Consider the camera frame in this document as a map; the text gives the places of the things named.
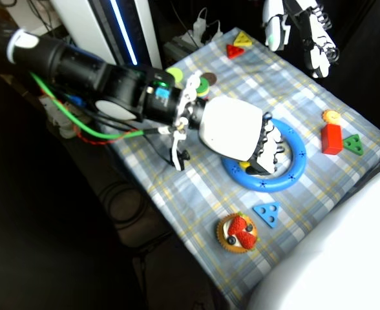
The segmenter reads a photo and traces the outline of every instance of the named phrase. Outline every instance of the blue triangle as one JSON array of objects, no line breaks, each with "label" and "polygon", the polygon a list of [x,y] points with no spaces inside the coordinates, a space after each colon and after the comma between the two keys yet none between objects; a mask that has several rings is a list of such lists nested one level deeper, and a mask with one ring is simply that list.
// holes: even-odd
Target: blue triangle
[{"label": "blue triangle", "polygon": [[272,202],[264,205],[256,205],[253,210],[271,227],[276,227],[280,203]]}]

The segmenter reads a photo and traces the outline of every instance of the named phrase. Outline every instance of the strawberry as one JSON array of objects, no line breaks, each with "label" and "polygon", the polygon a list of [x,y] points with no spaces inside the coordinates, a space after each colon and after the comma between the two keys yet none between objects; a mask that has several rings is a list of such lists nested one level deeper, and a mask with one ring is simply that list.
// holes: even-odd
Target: strawberry
[{"label": "strawberry", "polygon": [[236,237],[245,249],[250,250],[255,246],[256,237],[246,231],[236,233]]},{"label": "strawberry", "polygon": [[238,233],[247,227],[247,223],[243,217],[240,215],[236,216],[230,224],[227,234],[231,236],[232,234]]}]

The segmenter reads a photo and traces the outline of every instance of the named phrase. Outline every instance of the table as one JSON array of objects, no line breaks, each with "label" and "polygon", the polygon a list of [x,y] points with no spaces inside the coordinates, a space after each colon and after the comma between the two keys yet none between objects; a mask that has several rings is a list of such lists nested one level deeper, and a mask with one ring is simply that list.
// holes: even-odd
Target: table
[{"label": "table", "polygon": [[[196,70],[214,72],[218,81],[211,87],[210,98],[226,94],[248,101],[295,128],[305,143],[308,165],[294,186],[271,194],[239,186],[225,173],[219,155],[200,143],[196,132],[190,133],[185,143],[192,158],[183,172],[166,164],[142,138],[113,145],[234,308],[243,308],[249,292],[263,276],[380,164],[380,130],[301,71],[255,40],[244,55],[229,60],[226,44],[232,44],[239,31],[233,29],[175,67],[183,70],[185,78]],[[321,114],[326,109],[341,113],[344,138],[360,136],[363,156],[347,150],[338,156],[321,153]],[[109,127],[105,131],[116,133]],[[168,154],[168,137],[152,140]],[[254,205],[269,202],[280,202],[275,229],[252,211]],[[219,220],[238,211],[249,215],[259,230],[260,241],[247,254],[227,252],[216,240]]]}]

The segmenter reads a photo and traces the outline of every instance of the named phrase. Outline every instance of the blue ring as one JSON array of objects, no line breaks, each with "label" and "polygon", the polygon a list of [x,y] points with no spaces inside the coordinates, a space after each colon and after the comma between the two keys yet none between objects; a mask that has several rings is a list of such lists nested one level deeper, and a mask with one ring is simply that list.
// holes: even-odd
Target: blue ring
[{"label": "blue ring", "polygon": [[287,124],[272,119],[284,139],[289,143],[292,152],[292,162],[289,171],[274,179],[260,179],[247,174],[240,168],[238,161],[222,158],[227,173],[239,184],[259,192],[278,192],[295,184],[305,171],[306,149],[301,137]]}]

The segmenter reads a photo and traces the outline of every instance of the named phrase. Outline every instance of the red rectangular block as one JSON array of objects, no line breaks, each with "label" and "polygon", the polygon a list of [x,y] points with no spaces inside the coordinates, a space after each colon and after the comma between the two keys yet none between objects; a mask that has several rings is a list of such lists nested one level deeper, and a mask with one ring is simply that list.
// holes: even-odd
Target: red rectangular block
[{"label": "red rectangular block", "polygon": [[343,150],[341,126],[326,124],[321,130],[322,153],[336,155]]}]

